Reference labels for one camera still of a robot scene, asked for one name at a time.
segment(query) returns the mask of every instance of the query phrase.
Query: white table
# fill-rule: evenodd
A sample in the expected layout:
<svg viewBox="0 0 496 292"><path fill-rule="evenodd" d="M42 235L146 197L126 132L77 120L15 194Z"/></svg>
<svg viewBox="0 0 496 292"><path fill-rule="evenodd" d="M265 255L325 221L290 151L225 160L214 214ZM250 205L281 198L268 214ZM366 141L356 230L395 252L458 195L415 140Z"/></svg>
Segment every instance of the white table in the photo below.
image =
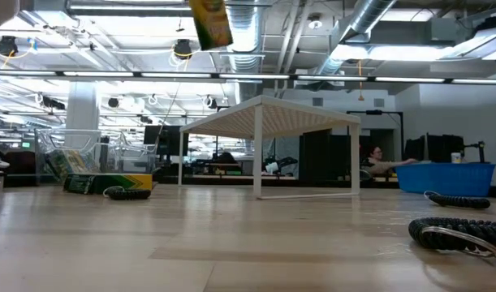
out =
<svg viewBox="0 0 496 292"><path fill-rule="evenodd" d="M351 135L352 188L350 193L274 196L263 196L261 194L263 139L297 136L310 131L346 126L349 126ZM299 105L273 97L259 96L181 127L180 131L181 141L183 141L185 133L254 140L253 192L258 199L311 198L360 194L359 117L312 106ZM179 156L182 157L183 143L179 145ZM182 164L179 164L179 185L183 185Z"/></svg>

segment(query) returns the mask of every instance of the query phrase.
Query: blue plastic bin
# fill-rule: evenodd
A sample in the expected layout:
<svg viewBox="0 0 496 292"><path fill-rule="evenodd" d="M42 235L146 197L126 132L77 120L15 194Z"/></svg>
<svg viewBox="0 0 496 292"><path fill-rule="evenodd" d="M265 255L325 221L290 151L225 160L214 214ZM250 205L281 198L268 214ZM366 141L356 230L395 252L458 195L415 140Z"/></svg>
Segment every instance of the blue plastic bin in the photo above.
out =
<svg viewBox="0 0 496 292"><path fill-rule="evenodd" d="M487 196L496 165L479 163L426 163L395 168L399 188L441 195Z"/></svg>

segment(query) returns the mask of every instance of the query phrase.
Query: wooden floor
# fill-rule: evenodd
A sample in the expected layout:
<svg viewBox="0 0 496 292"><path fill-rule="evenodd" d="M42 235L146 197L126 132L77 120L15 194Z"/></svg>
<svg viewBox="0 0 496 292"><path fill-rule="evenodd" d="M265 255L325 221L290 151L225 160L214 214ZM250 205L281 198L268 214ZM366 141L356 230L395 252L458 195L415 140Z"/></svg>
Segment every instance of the wooden floor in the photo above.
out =
<svg viewBox="0 0 496 292"><path fill-rule="evenodd" d="M318 192L328 191L264 189ZM496 259L412 242L408 223L433 216L496 221L496 200L472 211L397 190L257 201L249 187L160 185L150 200L118 202L10 189L0 291L496 291Z"/></svg>

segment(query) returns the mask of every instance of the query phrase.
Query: ductwork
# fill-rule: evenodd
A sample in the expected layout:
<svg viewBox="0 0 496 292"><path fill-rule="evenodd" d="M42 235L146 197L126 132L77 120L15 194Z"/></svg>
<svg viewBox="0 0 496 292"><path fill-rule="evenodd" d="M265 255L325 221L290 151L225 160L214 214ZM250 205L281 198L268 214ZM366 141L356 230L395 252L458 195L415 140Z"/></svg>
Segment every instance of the ductwork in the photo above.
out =
<svg viewBox="0 0 496 292"><path fill-rule="evenodd" d="M228 51L235 53L257 53L261 40L261 8L256 6L227 6L233 44ZM231 69L235 73L258 73L261 59L255 56L231 56ZM240 102L262 94L261 84L238 83L236 94Z"/></svg>
<svg viewBox="0 0 496 292"><path fill-rule="evenodd" d="M357 34L366 35L364 39L369 39L369 34L372 28L379 22L383 15L394 5L397 0L359 0L354 12L349 16L349 22L341 29L338 25L334 26L333 35L337 41L348 36ZM315 72L318 75L333 75L342 66L345 60L336 58L336 53L333 50L330 56L319 66Z"/></svg>

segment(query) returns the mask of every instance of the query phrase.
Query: ceiling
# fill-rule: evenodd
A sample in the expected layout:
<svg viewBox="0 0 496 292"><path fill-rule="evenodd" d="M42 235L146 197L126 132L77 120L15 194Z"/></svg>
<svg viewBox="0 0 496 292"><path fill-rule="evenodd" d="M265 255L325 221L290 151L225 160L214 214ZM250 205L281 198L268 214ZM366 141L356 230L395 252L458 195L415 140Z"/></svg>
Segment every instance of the ceiling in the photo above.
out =
<svg viewBox="0 0 496 292"><path fill-rule="evenodd" d="M288 25L291 1L259 1L262 12L262 66L261 72L274 73L278 55L283 46L283 34ZM352 13L354 1L315 1L311 13L319 13L322 26L318 29L304 27L298 44L299 53L292 59L291 71L318 67L330 54L330 35L336 20ZM434 14L446 11L443 17L473 15L496 8L496 1L473 1L455 5L454 1L398 1L382 21L426 22ZM69 20L45 22L30 18L25 12L0 27L2 35L18 37L19 54L26 54L31 46L28 38L35 40L36 50L22 58L6 60L0 55L0 68L25 70L93 70L93 71L191 71L227 72L231 70L225 49L199 51L200 48L193 18L175 13L171 16L109 16L109 15L71 15ZM68 29L52 32L44 25L55 26L69 23ZM191 40L196 51L188 62L174 66L170 61L172 46L178 39ZM97 49L91 50L91 44ZM473 59L458 62L396 62L362 60L361 63L345 62L341 70L346 75L388 75L388 76L463 76L487 77L495 73L494 61ZM346 90L357 88L359 84L346 84ZM375 84L368 89L384 89L394 92L393 84ZM234 105L235 85L231 83L191 83L176 82L98 82L98 94L102 98L101 114L129 113L130 109L111 109L109 98L135 98L143 100L144 112L156 114L161 122L170 110L167 123L185 123L181 115L199 118L211 113L203 99L212 97L219 105ZM48 112L36 103L37 93L54 98L68 106L70 85L64 80L38 80L0 77L0 110ZM155 95L155 102L149 99ZM65 123L65 117L36 116L52 127ZM139 118L114 117L101 120L102 126L133 127L141 126Z"/></svg>

